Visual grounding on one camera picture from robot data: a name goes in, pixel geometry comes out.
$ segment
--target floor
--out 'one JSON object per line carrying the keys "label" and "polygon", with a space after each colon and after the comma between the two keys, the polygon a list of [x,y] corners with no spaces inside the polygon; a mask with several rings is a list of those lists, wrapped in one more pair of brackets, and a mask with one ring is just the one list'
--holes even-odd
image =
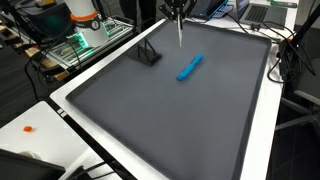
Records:
{"label": "floor", "polygon": [[[122,15],[118,0],[108,0],[112,14]],[[301,0],[296,24],[301,25],[308,14],[312,0]],[[314,25],[320,28],[320,21]],[[311,29],[307,40],[307,51],[311,58],[320,57],[320,30]],[[0,127],[29,109],[36,103],[29,81],[23,71],[26,58],[17,55],[10,47],[0,50]],[[50,84],[46,89],[38,83],[37,74],[29,68],[36,82],[40,98],[48,95],[61,84]],[[278,123],[301,116],[281,105]],[[268,180],[318,180],[320,179],[320,141],[310,126],[297,126],[276,132],[270,156]]]}

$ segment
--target white table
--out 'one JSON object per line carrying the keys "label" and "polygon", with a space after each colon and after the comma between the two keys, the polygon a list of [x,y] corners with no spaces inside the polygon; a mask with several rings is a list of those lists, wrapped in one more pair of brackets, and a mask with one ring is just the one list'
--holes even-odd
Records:
{"label": "white table", "polygon": [[[33,127],[31,132],[23,131],[25,126]],[[66,179],[80,165],[84,169],[103,160],[73,131],[69,125],[45,102],[40,102],[0,129],[0,148],[20,153],[29,151],[42,161],[63,166]],[[88,174],[91,177],[112,172],[103,165]],[[120,180],[111,174],[101,180]]]}
{"label": "white table", "polygon": [[[265,1],[261,0],[256,0],[253,2],[262,4],[265,3]],[[297,9],[288,9],[286,26],[290,29],[293,29],[294,27],[296,13]],[[82,126],[92,137],[94,137],[101,144],[101,146],[103,146],[114,158],[116,158],[138,179],[157,180],[166,179],[166,177],[127,149],[108,132],[104,131],[98,125],[93,123],[88,117],[73,107],[65,99],[65,97],[72,90],[77,88],[80,84],[85,82],[100,69],[108,65],[111,61],[116,59],[123,52],[153,31],[156,27],[163,23],[163,21],[164,20],[159,21],[152,28],[143,32],[109,56],[105,57],[96,65],[80,74],[78,77],[52,93],[50,96],[53,101],[55,101],[65,112],[67,112],[80,126]],[[207,24],[218,27],[237,27],[237,24],[228,18],[211,20]],[[261,90],[255,110],[241,174],[242,180],[260,180],[265,179],[266,177],[282,91],[281,85],[272,83],[266,78],[267,70],[276,61],[275,52],[276,47],[273,46],[262,80]]]}

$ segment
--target computer monitor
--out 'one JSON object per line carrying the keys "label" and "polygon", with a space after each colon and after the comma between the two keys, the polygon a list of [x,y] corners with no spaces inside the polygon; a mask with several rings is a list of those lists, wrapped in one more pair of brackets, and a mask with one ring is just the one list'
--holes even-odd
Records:
{"label": "computer monitor", "polygon": [[0,149],[3,180],[57,180],[64,173],[64,167]]}

